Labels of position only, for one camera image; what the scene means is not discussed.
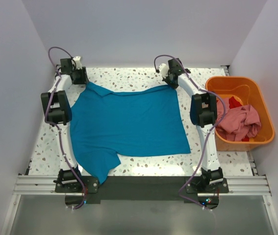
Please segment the blue t shirt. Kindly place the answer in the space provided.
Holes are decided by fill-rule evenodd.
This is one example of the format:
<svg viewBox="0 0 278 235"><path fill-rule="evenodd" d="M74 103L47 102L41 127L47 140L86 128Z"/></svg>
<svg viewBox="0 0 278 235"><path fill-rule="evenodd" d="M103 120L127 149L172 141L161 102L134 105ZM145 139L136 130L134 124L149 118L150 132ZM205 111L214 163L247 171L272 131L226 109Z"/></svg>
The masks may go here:
<svg viewBox="0 0 278 235"><path fill-rule="evenodd" d="M113 92L89 83L72 107L70 136L77 162L100 183L120 165L120 155L191 152L177 92L168 85Z"/></svg>

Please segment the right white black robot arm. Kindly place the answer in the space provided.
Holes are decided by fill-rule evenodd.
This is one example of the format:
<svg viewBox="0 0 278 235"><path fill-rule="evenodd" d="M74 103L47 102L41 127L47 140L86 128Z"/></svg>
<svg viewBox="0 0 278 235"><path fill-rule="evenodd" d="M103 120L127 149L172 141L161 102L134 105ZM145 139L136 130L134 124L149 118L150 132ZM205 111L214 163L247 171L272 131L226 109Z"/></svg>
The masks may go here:
<svg viewBox="0 0 278 235"><path fill-rule="evenodd" d="M160 65L158 70L163 81L173 89L181 87L191 98L190 119L197 129L202 155L198 167L201 175L194 176L189 184L195 190L212 192L224 179L215 141L217 97L194 81L178 58L170 56L168 64Z"/></svg>

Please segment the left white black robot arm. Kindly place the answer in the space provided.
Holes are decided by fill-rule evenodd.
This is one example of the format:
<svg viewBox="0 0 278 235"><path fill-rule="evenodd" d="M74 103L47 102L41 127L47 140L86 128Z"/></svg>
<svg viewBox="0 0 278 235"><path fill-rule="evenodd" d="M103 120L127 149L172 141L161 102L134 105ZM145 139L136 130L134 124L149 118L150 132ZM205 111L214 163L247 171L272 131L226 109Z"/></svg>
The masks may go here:
<svg viewBox="0 0 278 235"><path fill-rule="evenodd" d="M70 136L72 110L66 94L72 85L87 83L86 69L80 60L80 56L61 59L60 65L56 66L52 88L41 94L44 121L55 129L60 155L60 170L57 179L54 180L56 192L79 192L85 189L72 149Z"/></svg>

